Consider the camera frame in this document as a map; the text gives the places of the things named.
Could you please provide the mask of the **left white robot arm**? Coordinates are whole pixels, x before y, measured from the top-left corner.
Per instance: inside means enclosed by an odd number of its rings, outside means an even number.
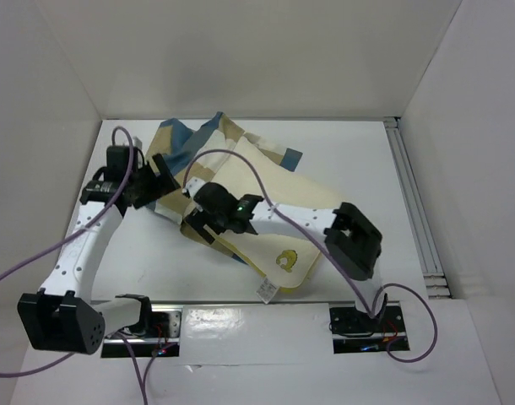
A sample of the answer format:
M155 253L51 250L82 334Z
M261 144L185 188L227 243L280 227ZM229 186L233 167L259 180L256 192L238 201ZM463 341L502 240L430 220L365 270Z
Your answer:
M106 165L85 185L73 240L35 293L24 293L17 309L33 348L93 354L104 337L127 329L142 337L155 329L150 299L119 294L92 305L95 276L111 237L129 208L139 209L179 189L161 154L150 162L136 148L110 146Z

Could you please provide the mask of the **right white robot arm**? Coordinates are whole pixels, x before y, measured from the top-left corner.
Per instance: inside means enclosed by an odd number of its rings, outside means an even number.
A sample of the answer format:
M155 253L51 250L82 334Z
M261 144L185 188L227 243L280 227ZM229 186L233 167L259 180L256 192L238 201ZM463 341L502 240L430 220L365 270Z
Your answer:
M185 221L208 243L216 235L280 235L310 241L333 264L355 292L355 319L366 331L385 320L387 296L378 280L382 234L353 204L338 208L302 208L246 194L237 199L195 196Z

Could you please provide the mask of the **blue beige patchwork pillowcase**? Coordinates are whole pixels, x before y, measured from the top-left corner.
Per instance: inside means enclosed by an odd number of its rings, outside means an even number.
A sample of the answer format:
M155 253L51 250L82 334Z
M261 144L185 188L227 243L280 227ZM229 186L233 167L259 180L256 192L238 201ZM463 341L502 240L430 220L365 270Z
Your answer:
M297 168L303 156L298 150L244 130L219 111L198 130L191 129L176 118L163 121L154 135L146 157L151 159L154 155L161 154L172 175L177 181L181 181L188 164L198 152L206 149L233 149L240 138L246 138L276 165L289 171ZM147 208L178 225L187 238L206 245L207 241L183 222L183 214L189 205L189 200L181 192L175 192L148 204Z

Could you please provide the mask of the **cream pillow with yellow edge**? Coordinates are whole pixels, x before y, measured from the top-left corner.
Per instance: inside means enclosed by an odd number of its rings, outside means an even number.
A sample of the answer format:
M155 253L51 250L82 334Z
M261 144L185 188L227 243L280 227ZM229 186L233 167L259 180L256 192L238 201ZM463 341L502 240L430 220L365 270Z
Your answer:
M298 155L244 133L214 130L185 170L185 222L272 285L296 289L320 257L316 244L342 197L289 167Z

